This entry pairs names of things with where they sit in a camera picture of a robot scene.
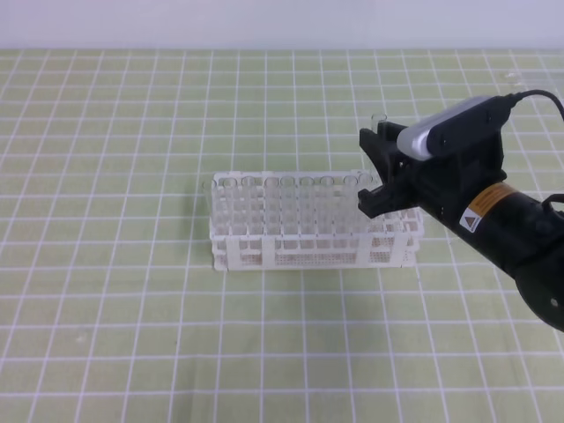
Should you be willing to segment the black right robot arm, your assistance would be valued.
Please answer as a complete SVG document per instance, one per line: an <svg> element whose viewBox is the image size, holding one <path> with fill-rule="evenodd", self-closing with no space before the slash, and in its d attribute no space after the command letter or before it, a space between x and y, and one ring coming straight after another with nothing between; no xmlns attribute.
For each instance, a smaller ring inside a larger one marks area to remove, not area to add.
<svg viewBox="0 0 564 423"><path fill-rule="evenodd" d="M418 161L399 151L403 126L381 122L360 130L360 148L382 186L359 192L359 208L373 219L419 207L515 282L543 322L563 328L563 214L509 187L502 169L501 132L456 130L439 142L440 157Z"/></svg>

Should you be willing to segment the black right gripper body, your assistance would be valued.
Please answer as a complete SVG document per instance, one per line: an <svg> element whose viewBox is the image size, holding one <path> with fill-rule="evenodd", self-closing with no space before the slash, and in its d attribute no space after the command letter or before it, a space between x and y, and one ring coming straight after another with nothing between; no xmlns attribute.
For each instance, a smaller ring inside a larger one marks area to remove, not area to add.
<svg viewBox="0 0 564 423"><path fill-rule="evenodd" d="M420 207L450 229L477 229L507 199L499 128L394 133L394 209Z"/></svg>

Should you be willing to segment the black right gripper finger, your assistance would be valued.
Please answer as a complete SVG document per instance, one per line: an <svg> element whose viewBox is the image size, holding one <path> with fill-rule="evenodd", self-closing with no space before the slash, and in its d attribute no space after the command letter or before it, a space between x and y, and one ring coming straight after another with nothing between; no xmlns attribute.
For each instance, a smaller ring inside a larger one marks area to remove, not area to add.
<svg viewBox="0 0 564 423"><path fill-rule="evenodd" d="M407 210L416 207L418 201L418 194L406 181L387 182L376 189L362 189L358 193L358 208L367 217Z"/></svg>
<svg viewBox="0 0 564 423"><path fill-rule="evenodd" d="M394 122L378 122L376 130L360 129L360 149L373 163L383 184L393 182L412 163L397 147L397 138L404 129L406 126Z"/></svg>

